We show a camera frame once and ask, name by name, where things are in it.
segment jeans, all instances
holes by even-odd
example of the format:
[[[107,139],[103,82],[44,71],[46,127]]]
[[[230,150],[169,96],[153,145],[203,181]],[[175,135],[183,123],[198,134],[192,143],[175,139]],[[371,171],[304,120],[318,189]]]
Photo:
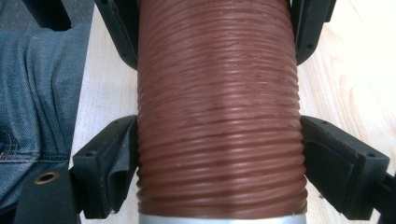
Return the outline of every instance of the jeans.
[[[0,208],[27,177],[67,167],[89,34],[0,32]]]

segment screw hole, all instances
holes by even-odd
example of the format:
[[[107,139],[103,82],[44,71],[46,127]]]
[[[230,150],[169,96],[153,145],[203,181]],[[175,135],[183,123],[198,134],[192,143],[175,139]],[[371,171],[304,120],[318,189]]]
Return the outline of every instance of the screw hole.
[[[366,156],[368,156],[368,157],[375,157],[375,154],[374,153],[371,153],[371,152],[369,152],[369,153],[366,153]]]
[[[38,178],[36,178],[35,183],[38,185],[47,184],[47,183],[51,182],[52,180],[58,178],[58,176],[59,176],[59,173],[57,173],[57,172],[45,173],[45,174],[39,176]]]
[[[85,155],[88,156],[88,157],[94,157],[94,156],[96,156],[96,151],[89,151]]]

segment brown corrugated hose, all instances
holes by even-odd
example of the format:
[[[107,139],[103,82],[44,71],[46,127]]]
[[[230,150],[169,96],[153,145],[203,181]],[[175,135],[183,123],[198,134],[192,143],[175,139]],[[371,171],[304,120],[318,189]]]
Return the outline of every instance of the brown corrugated hose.
[[[304,213],[287,2],[141,0],[139,29],[139,212]]]

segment wooden table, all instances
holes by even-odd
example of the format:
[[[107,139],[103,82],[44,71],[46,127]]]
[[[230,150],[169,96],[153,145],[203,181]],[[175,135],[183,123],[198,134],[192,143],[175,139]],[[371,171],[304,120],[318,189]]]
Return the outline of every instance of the wooden table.
[[[299,66],[301,114],[325,119],[391,157],[396,170],[396,1],[340,0],[314,55]],[[136,71],[116,52],[95,9],[73,153],[110,121],[137,113]],[[309,223],[348,221],[311,185]],[[137,223],[135,181],[117,215],[84,223]]]

